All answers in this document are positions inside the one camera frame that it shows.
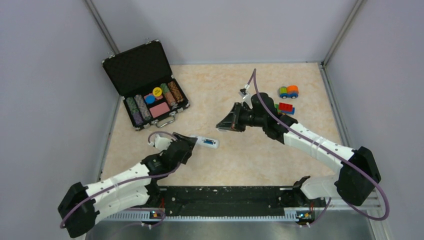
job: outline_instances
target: pink card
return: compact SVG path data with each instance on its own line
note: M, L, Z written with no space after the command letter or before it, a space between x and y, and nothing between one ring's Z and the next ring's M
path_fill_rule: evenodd
M167 112L170 111L170 107L168 107L166 102L162 102L159 105L156 105L152 108L149 109L151 116L153 118L159 117L160 115L166 114Z

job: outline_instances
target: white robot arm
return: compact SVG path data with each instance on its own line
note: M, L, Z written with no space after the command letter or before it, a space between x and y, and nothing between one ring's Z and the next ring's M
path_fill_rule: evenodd
M173 133L173 137L170 140L156 135L151 145L160 153L145 157L124 172L96 183L72 185L57 208L62 217L61 228L76 238L111 214L156 200L156 180L186 164L197 141L178 133Z
M240 95L249 96L249 93L242 89ZM375 182L380 182L380 173L369 149L361 147L355 150L341 146L313 133L288 115L278 115L273 99L266 93L254 94L249 102L245 98L243 100L244 102L234 103L230 113L216 125L216 128L244 132L246 126L261 127L269 138L295 147L332 169L334 175L304 177L301 182L297 183L301 184L300 189L308 199L341 197L351 205L360 206L375 188L357 170L341 162L330 152L337 153L338 156L365 172ZM277 122L275 118L278 118L284 125Z

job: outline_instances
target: blue toy car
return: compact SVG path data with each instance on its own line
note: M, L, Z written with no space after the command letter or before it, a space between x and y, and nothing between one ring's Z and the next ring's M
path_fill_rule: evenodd
M288 87L282 86L279 88L279 97L282 99L292 98L295 99L299 97L299 89L296 85L291 85Z

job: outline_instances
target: case handle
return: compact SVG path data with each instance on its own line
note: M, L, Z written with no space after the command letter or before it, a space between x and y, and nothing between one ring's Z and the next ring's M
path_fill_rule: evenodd
M159 122L156 122L156 127L158 127L158 128L163 128L163 127L165 127L166 125L168 125L168 124L171 124L171 123L173 123L173 122L175 122L175 112L171 112L171 117L172 117L172 120L169 120L169 121L167 121L167 122L165 122L164 124L162 124L162 125L158 125L158 123Z

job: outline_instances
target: stack of poker chips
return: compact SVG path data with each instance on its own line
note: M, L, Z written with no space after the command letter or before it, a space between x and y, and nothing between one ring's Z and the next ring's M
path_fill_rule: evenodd
M181 94L180 90L178 89L174 81L168 83L168 87L171 90L173 96L175 97L177 103L180 103L184 100L183 95Z
M145 121L149 121L152 119L150 115L149 109L147 108L145 101L141 95L135 95L135 101L137 102L138 108L140 109L141 115L143 116Z
M177 102L175 101L174 96L172 95L170 89L168 88L166 83L162 83L160 85L160 89L162 89L162 93L165 96L166 101L168 102L168 104L173 107L177 104Z
M140 110L137 107L137 104L134 101L134 98L128 97L127 99L125 99L125 101L132 114L132 119L134 119L135 125L141 125L143 123L143 118L140 115Z

